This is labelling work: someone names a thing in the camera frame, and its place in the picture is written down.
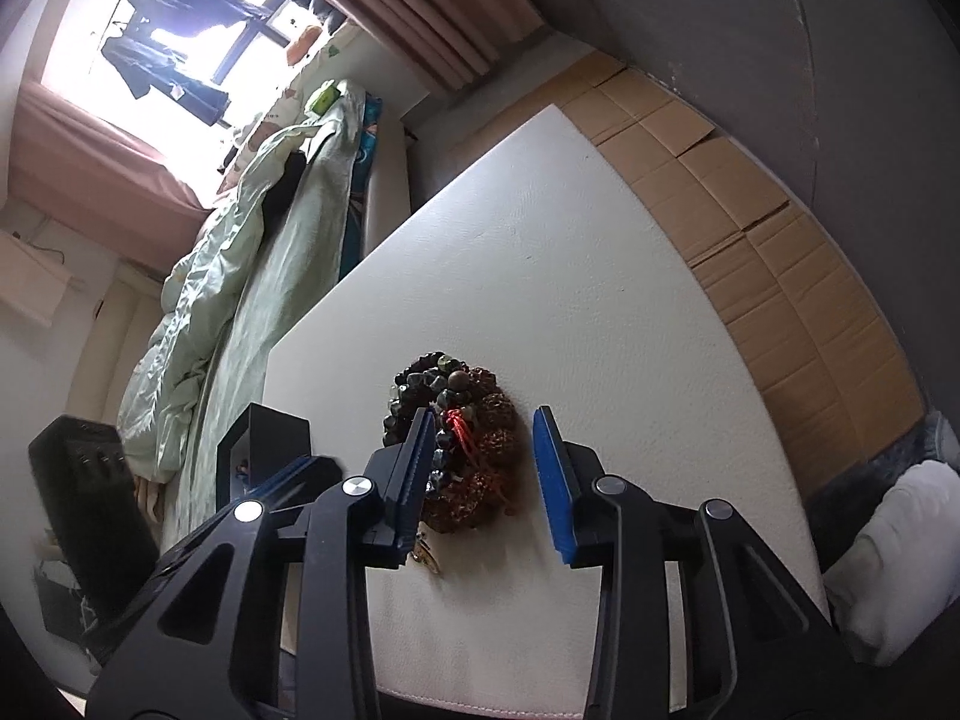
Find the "black garment on bed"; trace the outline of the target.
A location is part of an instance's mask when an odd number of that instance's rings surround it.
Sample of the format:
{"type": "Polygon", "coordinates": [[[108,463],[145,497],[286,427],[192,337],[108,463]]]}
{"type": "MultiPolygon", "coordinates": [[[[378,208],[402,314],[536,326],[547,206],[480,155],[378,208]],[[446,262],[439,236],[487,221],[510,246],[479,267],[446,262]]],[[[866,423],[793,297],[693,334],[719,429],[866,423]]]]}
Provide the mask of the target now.
{"type": "Polygon", "coordinates": [[[295,199],[295,193],[306,169],[306,154],[293,151],[288,154],[283,172],[277,182],[263,195],[262,210],[263,237],[270,239],[285,220],[286,213],[295,199]]]}

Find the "hanging dark clothes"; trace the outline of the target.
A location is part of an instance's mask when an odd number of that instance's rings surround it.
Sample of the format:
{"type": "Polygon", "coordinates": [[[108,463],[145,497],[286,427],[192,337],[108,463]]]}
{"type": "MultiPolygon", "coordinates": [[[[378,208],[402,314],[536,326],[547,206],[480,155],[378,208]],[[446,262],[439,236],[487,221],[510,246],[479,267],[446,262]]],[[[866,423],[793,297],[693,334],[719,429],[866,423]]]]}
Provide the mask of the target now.
{"type": "Polygon", "coordinates": [[[117,7],[130,13],[106,28],[99,52],[133,98],[158,91],[203,125],[219,124],[229,94],[194,70],[199,39],[249,23],[263,9],[251,0],[121,0],[117,7]]]}

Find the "pink curtain left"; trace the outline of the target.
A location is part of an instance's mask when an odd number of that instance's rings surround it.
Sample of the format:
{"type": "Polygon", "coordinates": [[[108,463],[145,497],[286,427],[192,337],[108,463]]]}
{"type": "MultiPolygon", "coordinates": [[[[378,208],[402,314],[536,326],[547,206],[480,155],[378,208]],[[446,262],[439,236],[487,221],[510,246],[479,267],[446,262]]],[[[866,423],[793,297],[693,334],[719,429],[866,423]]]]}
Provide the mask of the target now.
{"type": "Polygon", "coordinates": [[[153,146],[36,82],[16,101],[8,196],[160,273],[192,249],[206,218],[153,146]]]}

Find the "light green crumpled blanket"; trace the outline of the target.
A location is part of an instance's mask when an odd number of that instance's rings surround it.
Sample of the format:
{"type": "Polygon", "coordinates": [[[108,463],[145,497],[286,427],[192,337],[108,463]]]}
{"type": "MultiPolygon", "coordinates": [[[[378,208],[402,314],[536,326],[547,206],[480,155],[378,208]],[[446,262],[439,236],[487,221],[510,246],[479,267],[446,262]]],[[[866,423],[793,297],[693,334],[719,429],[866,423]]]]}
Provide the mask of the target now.
{"type": "Polygon", "coordinates": [[[291,154],[306,154],[319,171],[322,203],[337,224],[345,221],[366,93],[347,80],[325,86],[338,94],[331,109],[303,110],[263,142],[203,223],[194,249],[167,275],[163,315],[133,369],[117,418],[128,465],[140,478],[166,483],[184,465],[208,364],[254,271],[265,231],[263,204],[291,154]]]}

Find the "flattened cardboard on floor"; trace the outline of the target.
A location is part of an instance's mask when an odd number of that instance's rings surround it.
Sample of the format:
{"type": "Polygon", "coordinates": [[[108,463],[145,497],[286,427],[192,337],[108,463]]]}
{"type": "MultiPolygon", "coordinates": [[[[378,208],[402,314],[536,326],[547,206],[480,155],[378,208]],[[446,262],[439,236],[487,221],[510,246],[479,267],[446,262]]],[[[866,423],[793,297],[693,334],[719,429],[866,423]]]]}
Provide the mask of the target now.
{"type": "Polygon", "coordinates": [[[889,322],[822,224],[697,110],[594,50],[457,138],[462,172],[556,106],[646,206],[731,333],[811,499],[924,415],[889,322]]]}

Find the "white plush cushion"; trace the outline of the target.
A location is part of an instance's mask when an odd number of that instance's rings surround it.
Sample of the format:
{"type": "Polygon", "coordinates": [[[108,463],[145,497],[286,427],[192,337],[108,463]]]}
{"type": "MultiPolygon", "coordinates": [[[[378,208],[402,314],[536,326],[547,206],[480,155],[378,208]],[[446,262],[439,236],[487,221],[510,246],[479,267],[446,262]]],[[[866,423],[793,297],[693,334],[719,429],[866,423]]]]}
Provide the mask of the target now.
{"type": "Polygon", "coordinates": [[[957,472],[903,473],[823,582],[854,658],[891,665],[958,598],[957,472]]]}

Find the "dark grey wardrobe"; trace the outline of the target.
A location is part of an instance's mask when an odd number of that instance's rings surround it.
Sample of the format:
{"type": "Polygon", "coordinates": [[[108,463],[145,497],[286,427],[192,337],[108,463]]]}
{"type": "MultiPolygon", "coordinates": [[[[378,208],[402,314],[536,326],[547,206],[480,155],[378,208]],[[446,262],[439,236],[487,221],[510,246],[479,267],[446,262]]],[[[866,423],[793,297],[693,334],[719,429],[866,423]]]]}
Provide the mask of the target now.
{"type": "Polygon", "coordinates": [[[958,410],[958,0],[532,0],[697,106],[817,216],[958,410]]]}

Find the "black jewelry box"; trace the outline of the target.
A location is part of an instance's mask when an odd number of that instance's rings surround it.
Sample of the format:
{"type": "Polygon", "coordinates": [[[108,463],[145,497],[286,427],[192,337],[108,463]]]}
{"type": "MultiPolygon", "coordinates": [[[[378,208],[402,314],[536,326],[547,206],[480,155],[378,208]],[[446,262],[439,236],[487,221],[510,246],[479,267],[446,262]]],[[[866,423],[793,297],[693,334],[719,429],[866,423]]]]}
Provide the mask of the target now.
{"type": "Polygon", "coordinates": [[[221,509],[311,450],[309,422],[251,403],[217,447],[215,494],[221,509]]]}

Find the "black speaker box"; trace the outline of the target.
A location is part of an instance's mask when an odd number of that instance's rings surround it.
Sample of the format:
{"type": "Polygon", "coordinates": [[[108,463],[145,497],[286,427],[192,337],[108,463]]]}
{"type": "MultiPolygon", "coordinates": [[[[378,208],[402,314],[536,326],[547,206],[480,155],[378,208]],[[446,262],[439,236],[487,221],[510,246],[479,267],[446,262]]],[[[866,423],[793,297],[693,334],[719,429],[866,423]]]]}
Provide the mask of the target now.
{"type": "Polygon", "coordinates": [[[80,590],[99,621],[114,621],[160,559],[116,427],[59,416],[32,439],[28,457],[80,590]]]}

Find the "green pillow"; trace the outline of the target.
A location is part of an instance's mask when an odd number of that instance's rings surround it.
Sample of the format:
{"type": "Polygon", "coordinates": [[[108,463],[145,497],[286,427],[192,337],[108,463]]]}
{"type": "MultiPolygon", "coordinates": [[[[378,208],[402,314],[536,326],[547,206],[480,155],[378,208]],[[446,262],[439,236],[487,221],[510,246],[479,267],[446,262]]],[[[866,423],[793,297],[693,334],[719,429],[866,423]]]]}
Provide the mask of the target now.
{"type": "Polygon", "coordinates": [[[304,110],[308,115],[322,117],[340,99],[340,96],[342,96],[342,91],[340,91],[338,83],[335,80],[327,80],[327,82],[314,89],[308,101],[306,101],[304,110]]]}

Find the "bed with green sheet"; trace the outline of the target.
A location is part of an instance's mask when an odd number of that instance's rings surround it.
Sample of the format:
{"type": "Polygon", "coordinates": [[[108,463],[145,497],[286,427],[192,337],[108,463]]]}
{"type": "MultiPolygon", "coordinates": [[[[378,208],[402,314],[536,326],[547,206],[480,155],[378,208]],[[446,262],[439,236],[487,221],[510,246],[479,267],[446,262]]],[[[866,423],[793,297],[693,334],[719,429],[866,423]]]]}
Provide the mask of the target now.
{"type": "Polygon", "coordinates": [[[149,522],[163,548],[215,512],[218,444],[242,411],[262,398],[272,349],[363,255],[366,190],[382,114],[381,101],[363,91],[363,124],[345,221],[337,224],[322,203],[319,171],[306,164],[285,220],[270,239],[262,239],[238,309],[210,359],[190,423],[184,465],[166,483],[132,472],[140,483],[160,489],[160,510],[149,522]]]}

